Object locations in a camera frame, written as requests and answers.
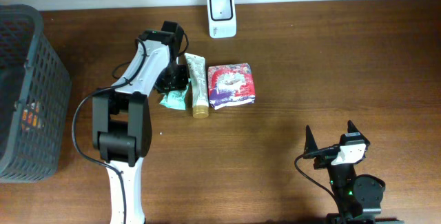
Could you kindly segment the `white tube gold cap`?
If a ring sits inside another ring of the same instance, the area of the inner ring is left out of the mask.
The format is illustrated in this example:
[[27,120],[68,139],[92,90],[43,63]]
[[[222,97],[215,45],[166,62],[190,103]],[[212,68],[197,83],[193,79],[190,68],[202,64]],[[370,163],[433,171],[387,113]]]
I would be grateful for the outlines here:
[[192,114],[196,119],[203,119],[209,116],[205,58],[185,53],[185,59],[192,85]]

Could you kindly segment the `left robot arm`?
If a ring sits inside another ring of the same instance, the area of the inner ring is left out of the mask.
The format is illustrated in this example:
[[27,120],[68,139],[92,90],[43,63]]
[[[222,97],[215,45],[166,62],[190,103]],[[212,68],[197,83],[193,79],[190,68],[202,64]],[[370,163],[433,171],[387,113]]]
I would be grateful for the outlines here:
[[184,29],[171,21],[144,31],[123,75],[92,97],[92,141],[110,180],[112,223],[145,222],[141,170],[152,142],[148,97],[152,90],[187,87],[187,66],[177,62],[186,39]]

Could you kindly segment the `white barcode scanner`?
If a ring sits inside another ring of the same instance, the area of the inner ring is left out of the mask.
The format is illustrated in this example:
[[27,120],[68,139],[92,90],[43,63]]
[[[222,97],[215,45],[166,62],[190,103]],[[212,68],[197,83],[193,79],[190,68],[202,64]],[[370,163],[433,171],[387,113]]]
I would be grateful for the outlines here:
[[211,38],[224,39],[236,36],[235,0],[207,0],[207,16]]

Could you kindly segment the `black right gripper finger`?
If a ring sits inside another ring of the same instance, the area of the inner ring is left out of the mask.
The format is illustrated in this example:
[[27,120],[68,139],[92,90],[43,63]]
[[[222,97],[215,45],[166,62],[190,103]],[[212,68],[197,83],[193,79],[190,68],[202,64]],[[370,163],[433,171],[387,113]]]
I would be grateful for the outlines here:
[[360,133],[358,128],[353,124],[352,120],[347,121],[347,133]]
[[318,150],[317,144],[315,142],[315,138],[313,136],[313,133],[311,131],[311,128],[306,125],[305,128],[305,147],[304,147],[304,153],[309,154],[312,152],[316,152]]

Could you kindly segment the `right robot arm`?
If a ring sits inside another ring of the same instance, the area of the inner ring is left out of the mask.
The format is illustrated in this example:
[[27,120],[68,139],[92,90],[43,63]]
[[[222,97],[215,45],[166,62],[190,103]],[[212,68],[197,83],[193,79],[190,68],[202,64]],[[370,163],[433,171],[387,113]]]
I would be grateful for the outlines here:
[[[378,218],[381,214],[386,184],[382,179],[370,174],[356,174],[355,165],[365,159],[370,141],[359,131],[352,121],[347,122],[347,131],[340,136],[337,144],[319,148],[311,128],[305,128],[304,152],[294,165],[297,171],[334,200],[338,211],[326,215],[325,223],[401,223],[396,218]],[[314,169],[326,169],[330,188],[312,179],[298,167],[300,159],[312,159]]]

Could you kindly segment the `red purple tissue pack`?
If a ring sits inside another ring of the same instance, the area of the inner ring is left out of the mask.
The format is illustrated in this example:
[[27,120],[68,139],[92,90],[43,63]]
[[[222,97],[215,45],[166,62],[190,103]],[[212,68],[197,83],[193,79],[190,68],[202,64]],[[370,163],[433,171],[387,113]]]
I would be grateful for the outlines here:
[[215,109],[254,103],[256,91],[248,63],[208,67],[209,104]]

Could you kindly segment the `grey plastic basket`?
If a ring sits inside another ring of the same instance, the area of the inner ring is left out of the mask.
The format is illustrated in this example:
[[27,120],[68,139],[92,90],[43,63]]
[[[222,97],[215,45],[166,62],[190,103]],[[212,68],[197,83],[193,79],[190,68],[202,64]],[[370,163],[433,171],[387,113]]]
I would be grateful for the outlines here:
[[57,171],[71,88],[39,11],[2,6],[2,183],[34,183]]

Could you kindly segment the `teal wipes packet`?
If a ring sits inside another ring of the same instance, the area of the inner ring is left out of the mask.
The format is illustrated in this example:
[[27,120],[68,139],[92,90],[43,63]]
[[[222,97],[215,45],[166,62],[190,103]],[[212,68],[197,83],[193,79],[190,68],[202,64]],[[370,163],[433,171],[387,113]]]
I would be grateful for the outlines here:
[[184,90],[173,90],[164,94],[160,105],[173,110],[186,110],[186,95],[189,90],[189,84]]

